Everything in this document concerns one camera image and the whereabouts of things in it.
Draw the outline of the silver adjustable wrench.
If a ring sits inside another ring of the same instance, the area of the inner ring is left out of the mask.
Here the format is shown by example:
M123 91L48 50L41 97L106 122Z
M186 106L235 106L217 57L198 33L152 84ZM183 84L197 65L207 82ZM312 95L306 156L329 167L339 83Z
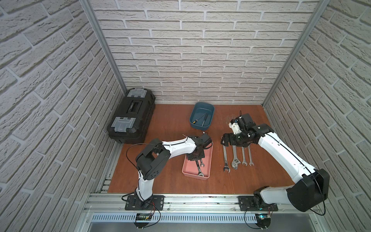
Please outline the silver adjustable wrench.
M231 166L234 170L238 169L238 165L241 164L240 160L237 157L237 148L236 146L232 146L232 151L233 151L233 160L231 162Z

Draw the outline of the large silver combination wrench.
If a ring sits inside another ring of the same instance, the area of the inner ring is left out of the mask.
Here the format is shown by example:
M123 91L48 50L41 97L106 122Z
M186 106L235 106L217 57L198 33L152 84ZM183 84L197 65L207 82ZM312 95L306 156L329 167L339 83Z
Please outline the large silver combination wrench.
M228 157L227 157L227 150L225 146L222 146L223 148L223 158L224 158L224 167L223 167L223 172L230 173L230 168L228 164Z

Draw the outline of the small silver combination wrench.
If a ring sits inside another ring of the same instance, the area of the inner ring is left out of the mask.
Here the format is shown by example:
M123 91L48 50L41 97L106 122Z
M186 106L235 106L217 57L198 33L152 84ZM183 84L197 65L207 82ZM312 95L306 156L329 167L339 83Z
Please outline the small silver combination wrench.
M242 157L243 157L242 165L247 166L247 162L245 158L245 148L242 148Z

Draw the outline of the pink plastic storage box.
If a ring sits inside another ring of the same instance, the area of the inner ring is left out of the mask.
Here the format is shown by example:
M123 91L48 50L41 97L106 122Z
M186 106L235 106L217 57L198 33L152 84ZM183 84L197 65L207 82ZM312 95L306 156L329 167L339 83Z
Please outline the pink plastic storage box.
M213 145L208 146L208 149L204 150L205 157L202 158L204 166L200 166L201 172L204 176L199 176L199 170L195 161L190 161L185 157L182 173L184 176L199 180L207 180L210 177L211 163L212 163L212 152Z

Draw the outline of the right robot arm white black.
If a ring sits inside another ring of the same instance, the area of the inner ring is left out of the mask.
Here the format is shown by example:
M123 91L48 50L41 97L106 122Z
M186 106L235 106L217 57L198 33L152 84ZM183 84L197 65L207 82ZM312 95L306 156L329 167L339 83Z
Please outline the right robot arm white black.
M247 148L257 144L265 149L289 174L294 184L287 187L262 187L254 192L252 205L292 205L300 212L312 210L328 198L330 176L317 169L290 149L267 124L257 125L249 114L240 115L229 123L231 133L223 134L221 145Z

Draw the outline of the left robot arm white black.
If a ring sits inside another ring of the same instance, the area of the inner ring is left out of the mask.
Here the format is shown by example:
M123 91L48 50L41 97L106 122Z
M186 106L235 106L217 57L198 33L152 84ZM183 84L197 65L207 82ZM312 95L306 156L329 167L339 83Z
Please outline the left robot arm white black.
M168 160L186 155L187 160L195 161L199 168L199 160L205 158L205 151L211 146L212 139L206 133L170 142L157 138L152 140L135 159L138 171L138 186L134 191L136 200L143 206L151 203L154 179L164 169Z

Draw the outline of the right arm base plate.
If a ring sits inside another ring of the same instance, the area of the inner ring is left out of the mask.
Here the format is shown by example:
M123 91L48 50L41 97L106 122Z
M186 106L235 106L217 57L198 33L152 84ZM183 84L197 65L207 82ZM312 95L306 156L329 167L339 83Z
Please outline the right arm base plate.
M277 204L264 203L255 195L238 196L239 207L241 211L278 211Z

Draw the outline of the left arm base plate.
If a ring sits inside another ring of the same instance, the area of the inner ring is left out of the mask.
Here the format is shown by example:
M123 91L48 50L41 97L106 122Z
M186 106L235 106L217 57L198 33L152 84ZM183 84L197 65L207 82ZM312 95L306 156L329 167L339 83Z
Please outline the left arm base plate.
M125 210L140 211L140 210L163 210L164 195L153 195L145 201L141 201L139 196L129 195L126 200Z

